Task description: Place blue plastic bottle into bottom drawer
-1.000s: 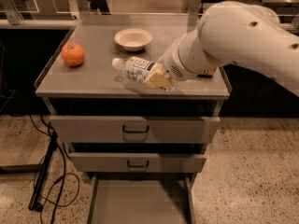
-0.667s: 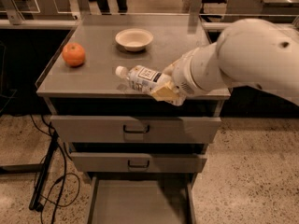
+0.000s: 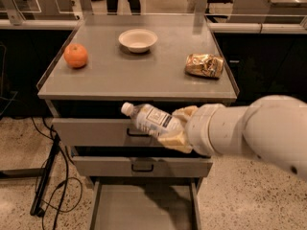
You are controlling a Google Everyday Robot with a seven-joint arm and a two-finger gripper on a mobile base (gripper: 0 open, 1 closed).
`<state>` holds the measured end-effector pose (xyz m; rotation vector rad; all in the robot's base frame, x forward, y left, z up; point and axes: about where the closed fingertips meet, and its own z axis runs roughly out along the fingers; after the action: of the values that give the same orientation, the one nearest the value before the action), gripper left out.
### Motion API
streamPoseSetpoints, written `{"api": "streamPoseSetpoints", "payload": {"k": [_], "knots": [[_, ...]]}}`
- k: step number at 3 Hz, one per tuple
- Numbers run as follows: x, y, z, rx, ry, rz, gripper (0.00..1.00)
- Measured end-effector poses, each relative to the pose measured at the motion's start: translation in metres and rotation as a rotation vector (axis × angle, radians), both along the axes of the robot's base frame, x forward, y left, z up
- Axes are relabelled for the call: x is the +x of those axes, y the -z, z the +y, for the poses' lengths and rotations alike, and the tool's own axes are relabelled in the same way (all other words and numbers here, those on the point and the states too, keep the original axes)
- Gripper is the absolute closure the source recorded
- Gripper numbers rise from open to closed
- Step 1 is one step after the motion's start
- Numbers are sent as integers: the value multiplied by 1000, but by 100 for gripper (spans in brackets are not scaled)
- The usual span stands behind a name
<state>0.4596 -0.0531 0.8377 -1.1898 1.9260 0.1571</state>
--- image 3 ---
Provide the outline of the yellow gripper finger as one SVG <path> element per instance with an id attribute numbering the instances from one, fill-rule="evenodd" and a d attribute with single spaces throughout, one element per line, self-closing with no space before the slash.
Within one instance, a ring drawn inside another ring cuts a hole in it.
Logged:
<path id="1" fill-rule="evenodd" d="M 180 122 L 180 125 L 182 127 L 185 127 L 187 122 L 190 120 L 190 118 L 194 115 L 194 113 L 198 110 L 199 108 L 195 105 L 189 105 L 180 109 L 175 110 L 172 113 L 172 116 L 177 118 Z"/>
<path id="2" fill-rule="evenodd" d="M 175 130 L 162 134 L 157 138 L 157 141 L 169 150 L 177 150 L 183 153 L 192 151 L 184 130 Z"/>

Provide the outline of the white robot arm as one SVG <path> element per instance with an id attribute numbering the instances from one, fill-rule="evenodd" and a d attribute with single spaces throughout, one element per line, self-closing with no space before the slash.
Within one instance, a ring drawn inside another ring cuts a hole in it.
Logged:
<path id="1" fill-rule="evenodd" d="M 241 155 L 307 180 L 307 103 L 266 96 L 249 106 L 187 106 L 173 115 L 181 131 L 157 138 L 165 148 L 200 155 Z"/>

